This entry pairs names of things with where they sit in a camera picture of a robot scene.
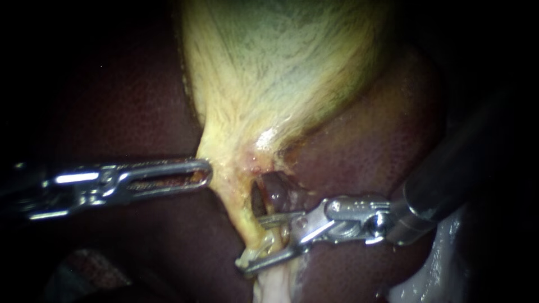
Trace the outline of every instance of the metal instrument jaw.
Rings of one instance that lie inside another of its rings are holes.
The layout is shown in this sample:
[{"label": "metal instrument jaw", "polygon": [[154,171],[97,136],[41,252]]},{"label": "metal instrument jaw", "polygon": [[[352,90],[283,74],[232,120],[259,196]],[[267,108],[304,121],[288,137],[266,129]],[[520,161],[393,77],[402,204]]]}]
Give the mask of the metal instrument jaw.
[{"label": "metal instrument jaw", "polygon": [[[25,180],[28,174],[23,170],[14,176]],[[0,197],[6,200],[3,205],[9,205],[2,214],[40,220],[100,205],[125,205],[191,192],[208,186],[212,167],[206,160],[181,158],[62,168],[41,166],[39,176],[33,179],[36,184]],[[36,194],[28,196],[29,189]]]},{"label": "metal instrument jaw", "polygon": [[283,250],[250,261],[246,268],[240,268],[247,275],[307,253],[315,242],[378,243],[384,239],[385,231],[391,224],[389,202],[373,195],[327,198],[308,213],[274,214],[259,217],[258,220],[266,229],[284,225],[289,229],[290,238]]}]

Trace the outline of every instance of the dark background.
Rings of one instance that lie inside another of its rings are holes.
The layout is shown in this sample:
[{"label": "dark background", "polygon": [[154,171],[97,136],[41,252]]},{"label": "dark background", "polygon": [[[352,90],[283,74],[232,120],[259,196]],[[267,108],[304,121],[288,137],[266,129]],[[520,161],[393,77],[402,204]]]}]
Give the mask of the dark background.
[{"label": "dark background", "polygon": [[[39,158],[44,125],[57,94],[75,66],[122,29],[166,14],[152,1],[56,1],[3,4],[0,110],[2,161]],[[484,100],[509,91],[519,108],[513,166],[487,188],[488,200],[471,207],[462,251],[471,263],[469,301],[532,295],[537,221],[534,123],[535,20],[531,7],[516,3],[406,1],[404,37],[440,70],[448,132]]]}]

